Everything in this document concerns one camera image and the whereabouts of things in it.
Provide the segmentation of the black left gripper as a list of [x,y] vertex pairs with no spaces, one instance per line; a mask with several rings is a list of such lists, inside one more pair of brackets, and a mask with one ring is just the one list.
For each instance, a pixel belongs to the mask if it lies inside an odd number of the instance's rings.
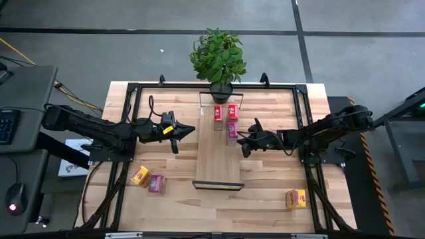
[[174,112],[170,111],[168,113],[162,113],[161,121],[155,123],[154,130],[158,141],[170,140],[172,152],[178,154],[177,142],[195,131],[195,126],[179,123],[175,119]]

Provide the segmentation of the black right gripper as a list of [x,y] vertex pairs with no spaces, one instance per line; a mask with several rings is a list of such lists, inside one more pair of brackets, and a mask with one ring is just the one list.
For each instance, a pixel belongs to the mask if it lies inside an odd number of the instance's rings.
[[243,139],[238,139],[237,143],[241,145],[244,158],[249,158],[253,150],[255,141],[256,149],[263,150],[283,150],[284,146],[278,134],[271,131],[262,131],[262,126],[258,118],[254,119],[255,124],[251,125],[246,131],[237,131],[237,134]]

